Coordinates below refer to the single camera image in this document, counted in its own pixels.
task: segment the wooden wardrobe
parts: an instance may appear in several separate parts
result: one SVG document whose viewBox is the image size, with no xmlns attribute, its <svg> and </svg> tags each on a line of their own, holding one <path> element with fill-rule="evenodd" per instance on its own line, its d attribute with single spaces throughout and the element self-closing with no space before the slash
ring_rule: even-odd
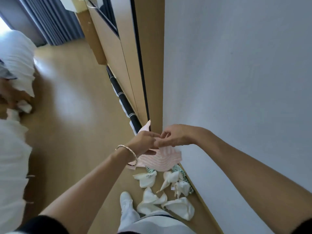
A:
<svg viewBox="0 0 312 234">
<path fill-rule="evenodd" d="M 165 0 L 85 2 L 107 66 L 134 113 L 161 133 Z"/>
</svg>

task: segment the white shoe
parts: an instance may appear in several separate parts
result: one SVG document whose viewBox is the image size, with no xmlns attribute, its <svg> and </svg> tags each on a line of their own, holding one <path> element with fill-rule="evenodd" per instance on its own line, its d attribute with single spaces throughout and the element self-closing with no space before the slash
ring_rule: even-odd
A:
<svg viewBox="0 0 312 234">
<path fill-rule="evenodd" d="M 121 213 L 125 212 L 128 208 L 133 209 L 132 202 L 133 200 L 128 192 L 124 191 L 123 193 L 121 193 L 120 195 Z"/>
</svg>

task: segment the bracelet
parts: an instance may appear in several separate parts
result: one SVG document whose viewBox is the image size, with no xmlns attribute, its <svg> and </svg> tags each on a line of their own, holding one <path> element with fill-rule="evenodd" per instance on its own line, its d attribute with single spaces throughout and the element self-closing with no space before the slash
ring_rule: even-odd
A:
<svg viewBox="0 0 312 234">
<path fill-rule="evenodd" d="M 122 144 L 118 145 L 117 149 L 119 147 L 124 147 L 124 148 L 126 148 L 127 150 L 129 150 L 133 154 L 133 156 L 135 157 L 135 165 L 128 164 L 128 166 L 135 167 L 138 164 L 138 158 L 137 158 L 136 154 L 132 151 L 132 149 L 130 149 L 129 147 L 127 147 L 125 145 L 122 145 Z"/>
</svg>

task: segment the wooden floor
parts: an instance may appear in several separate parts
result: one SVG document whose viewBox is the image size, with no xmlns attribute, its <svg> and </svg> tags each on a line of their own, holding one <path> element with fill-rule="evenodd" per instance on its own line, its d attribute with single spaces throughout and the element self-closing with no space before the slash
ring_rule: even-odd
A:
<svg viewBox="0 0 312 234">
<path fill-rule="evenodd" d="M 26 189 L 26 219 L 37 215 L 62 192 L 103 161 L 119 144 L 134 135 L 129 119 L 109 81 L 105 66 L 98 65 L 84 40 L 61 46 L 43 46 L 36 51 L 41 74 L 34 82 L 35 111 L 21 123 L 29 128 L 27 142 L 33 147 L 30 179 Z M 98 213 L 90 233 L 116 233 L 120 220 L 119 196 L 128 191 L 136 207 L 143 189 L 125 169 Z M 153 191 L 163 182 L 157 175 Z M 169 199 L 173 192 L 165 190 Z M 197 233 L 218 233 L 195 194 L 190 195 L 195 216 L 184 221 Z"/>
</svg>

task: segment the green patterned cloth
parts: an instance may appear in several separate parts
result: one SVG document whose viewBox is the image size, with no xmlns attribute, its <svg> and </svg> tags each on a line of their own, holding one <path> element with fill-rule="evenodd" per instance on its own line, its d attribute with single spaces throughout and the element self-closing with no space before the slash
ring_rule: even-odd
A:
<svg viewBox="0 0 312 234">
<path fill-rule="evenodd" d="M 146 167 L 146 170 L 147 170 L 148 173 L 152 173 L 154 171 L 154 169 L 151 169 L 149 167 Z M 185 171 L 179 165 L 174 165 L 172 167 L 172 172 L 177 172 L 177 171 L 181 172 L 182 175 L 183 175 L 183 180 L 191 185 L 189 180 L 186 178 Z M 190 187 L 190 194 L 192 194 L 193 192 L 194 192 L 194 189 L 193 189 L 193 187 L 191 185 L 191 187 Z"/>
</svg>

